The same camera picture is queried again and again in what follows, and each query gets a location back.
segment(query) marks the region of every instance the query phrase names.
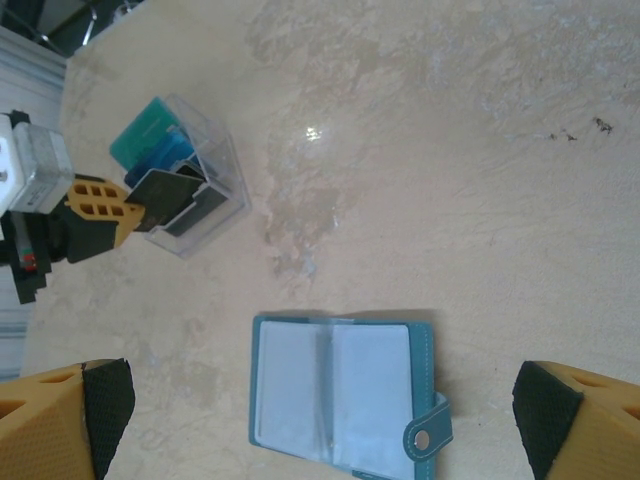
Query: black card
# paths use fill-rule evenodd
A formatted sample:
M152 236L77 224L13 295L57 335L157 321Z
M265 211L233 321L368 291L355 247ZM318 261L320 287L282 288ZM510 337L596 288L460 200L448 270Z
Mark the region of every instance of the black card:
M194 202L193 195L202 183L202 179L192 176L149 170L126 200L145 208L136 231L148 232L157 225L166 225Z

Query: clear plastic box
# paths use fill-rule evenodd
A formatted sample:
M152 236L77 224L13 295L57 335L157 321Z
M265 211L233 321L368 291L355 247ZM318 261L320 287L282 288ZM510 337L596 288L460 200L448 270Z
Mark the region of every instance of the clear plastic box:
M205 176L194 202L145 238L182 258L222 233L251 209L231 136L221 121L206 118L178 95L165 103L180 121Z

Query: card holder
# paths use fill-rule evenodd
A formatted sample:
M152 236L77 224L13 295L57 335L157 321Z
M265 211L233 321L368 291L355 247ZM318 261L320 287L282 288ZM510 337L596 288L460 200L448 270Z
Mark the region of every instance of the card holder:
M357 478L432 479L452 436L429 324L256 317L249 439Z

